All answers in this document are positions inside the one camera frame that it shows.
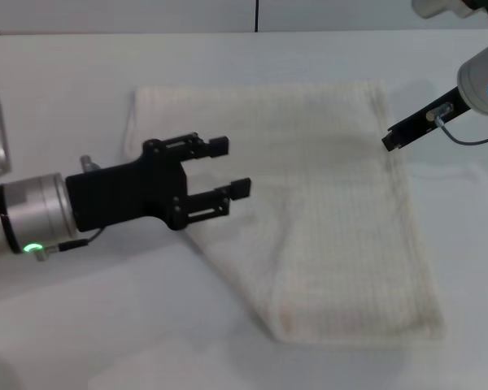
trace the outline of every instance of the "white table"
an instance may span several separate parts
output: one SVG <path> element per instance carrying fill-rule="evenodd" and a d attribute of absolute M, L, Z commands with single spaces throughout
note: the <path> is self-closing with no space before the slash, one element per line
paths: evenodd
<path fill-rule="evenodd" d="M 121 161 L 140 85 L 384 79 L 402 119 L 455 85 L 488 31 L 0 37 L 15 180 Z M 488 137 L 488 118 L 451 130 Z M 145 219 L 46 264 L 0 262 L 0 389 L 488 389 L 488 145 L 406 148 L 448 333 L 414 349 L 280 345 L 181 235 Z"/>

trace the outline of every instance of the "green led light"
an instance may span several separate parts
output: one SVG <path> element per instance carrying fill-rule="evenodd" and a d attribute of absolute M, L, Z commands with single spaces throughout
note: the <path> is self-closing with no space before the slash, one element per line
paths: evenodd
<path fill-rule="evenodd" d="M 43 249 L 43 245 L 40 245 L 40 244 L 29 244 L 29 245 L 26 245 L 25 248 L 24 248 L 24 252 L 32 252 L 34 250 L 42 250 Z"/>

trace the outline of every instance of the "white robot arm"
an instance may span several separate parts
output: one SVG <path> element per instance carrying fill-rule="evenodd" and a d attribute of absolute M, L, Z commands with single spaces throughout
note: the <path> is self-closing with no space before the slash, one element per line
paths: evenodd
<path fill-rule="evenodd" d="M 414 11 L 428 19 L 444 11 L 453 11 L 466 18 L 479 10 L 488 13 L 488 0 L 412 0 Z M 457 141 L 444 127 L 445 123 L 468 110 L 488 115 L 488 47 L 464 63 L 457 74 L 457 87 L 414 115 L 397 123 L 383 138 L 391 151 L 428 134 L 435 128 L 443 131 L 461 145 L 480 145 L 488 142 Z"/>

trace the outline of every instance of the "white towel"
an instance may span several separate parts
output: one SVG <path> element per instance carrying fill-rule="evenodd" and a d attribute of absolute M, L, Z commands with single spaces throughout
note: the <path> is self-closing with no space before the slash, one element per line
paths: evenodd
<path fill-rule="evenodd" d="M 249 176 L 231 215 L 188 227 L 271 333 L 313 345 L 400 345 L 442 334 L 383 88 L 364 82 L 140 88 L 125 142 L 228 136 L 188 162 L 190 193 Z"/>

